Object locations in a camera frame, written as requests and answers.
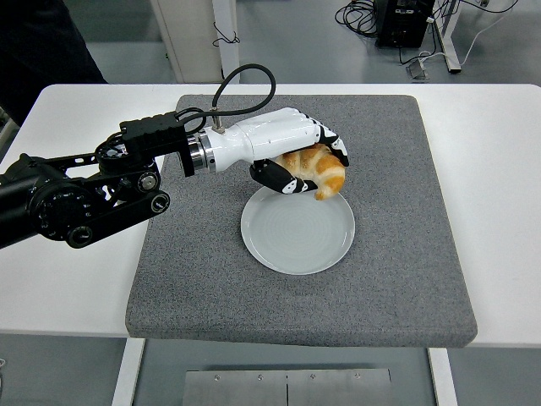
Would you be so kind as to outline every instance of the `white robotic hand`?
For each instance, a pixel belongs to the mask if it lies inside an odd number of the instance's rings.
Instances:
[[[198,155],[209,172],[224,171],[234,162],[246,161],[252,164],[250,173],[254,180],[286,194],[317,187],[293,177],[269,158],[321,143],[330,147],[342,165],[349,165],[346,147],[338,135],[290,107],[248,118],[228,129],[207,127],[196,138],[200,145]]]

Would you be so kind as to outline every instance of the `plate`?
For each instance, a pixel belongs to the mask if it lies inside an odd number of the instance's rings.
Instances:
[[[263,265],[289,275],[309,275],[335,265],[349,250],[355,218],[342,195],[317,201],[315,191],[283,195],[261,188],[248,200],[241,233]]]

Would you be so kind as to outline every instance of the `gray felt mat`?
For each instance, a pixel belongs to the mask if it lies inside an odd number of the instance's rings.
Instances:
[[[208,109],[211,96],[179,106]],[[260,96],[223,96],[222,109]],[[150,222],[126,313],[132,337],[312,346],[461,347],[477,325],[417,102],[410,96],[275,96],[344,140],[342,195],[356,221],[345,257],[289,276],[245,248],[240,218],[260,188],[249,165],[185,178],[167,156],[169,210]],[[230,126],[243,117],[225,118]]]

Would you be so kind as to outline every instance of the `black clothing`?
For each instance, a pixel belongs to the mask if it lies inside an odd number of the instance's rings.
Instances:
[[[0,0],[0,106],[21,125],[53,84],[106,83],[61,0]]]

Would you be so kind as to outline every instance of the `black equipment box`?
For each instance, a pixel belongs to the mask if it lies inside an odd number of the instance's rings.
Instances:
[[[434,0],[374,0],[377,47],[419,48]]]

